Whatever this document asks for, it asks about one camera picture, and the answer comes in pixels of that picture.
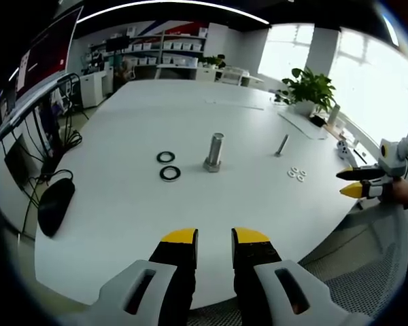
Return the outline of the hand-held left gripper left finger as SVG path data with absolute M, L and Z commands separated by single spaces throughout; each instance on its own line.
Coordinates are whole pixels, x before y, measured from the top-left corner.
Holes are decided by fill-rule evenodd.
M 94 304 L 95 325 L 186 325 L 195 291 L 198 229 L 164 236 L 148 260 L 107 281 Z

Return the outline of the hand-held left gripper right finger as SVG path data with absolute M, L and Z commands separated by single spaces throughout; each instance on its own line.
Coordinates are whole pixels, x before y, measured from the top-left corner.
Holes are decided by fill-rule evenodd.
M 237 227 L 231 234 L 243 325 L 363 325 L 363 314 L 334 303 L 325 283 L 283 260 L 263 233 Z

